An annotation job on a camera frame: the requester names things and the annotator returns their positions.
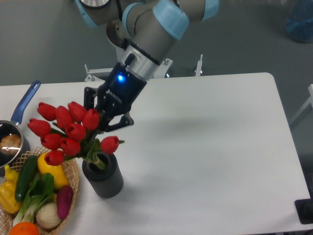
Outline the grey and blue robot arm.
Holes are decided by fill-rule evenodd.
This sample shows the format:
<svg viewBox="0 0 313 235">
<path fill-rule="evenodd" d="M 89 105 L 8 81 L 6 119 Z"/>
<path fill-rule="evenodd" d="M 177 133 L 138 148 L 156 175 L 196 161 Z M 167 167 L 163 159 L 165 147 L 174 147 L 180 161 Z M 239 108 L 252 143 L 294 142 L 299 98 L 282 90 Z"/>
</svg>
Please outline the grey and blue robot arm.
<svg viewBox="0 0 313 235">
<path fill-rule="evenodd" d="M 115 23 L 124 50 L 97 89 L 85 88 L 84 106 L 101 114 L 97 134 L 129 125 L 132 103 L 190 23 L 214 17 L 217 0 L 78 0 L 90 27 Z"/>
</svg>

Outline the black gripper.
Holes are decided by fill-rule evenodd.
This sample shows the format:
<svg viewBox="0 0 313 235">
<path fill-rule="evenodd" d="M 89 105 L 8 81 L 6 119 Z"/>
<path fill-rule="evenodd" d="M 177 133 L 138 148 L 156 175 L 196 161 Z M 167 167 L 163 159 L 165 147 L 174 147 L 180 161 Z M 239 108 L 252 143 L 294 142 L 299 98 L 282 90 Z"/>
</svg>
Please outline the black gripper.
<svg viewBox="0 0 313 235">
<path fill-rule="evenodd" d="M 96 133 L 104 134 L 134 125 L 129 111 L 146 84 L 146 81 L 127 71 L 125 65 L 117 63 L 101 86 L 85 87 L 84 107 L 87 110 L 95 108 L 103 113 Z M 119 115 L 122 115 L 119 122 L 110 125 L 113 118 Z"/>
</svg>

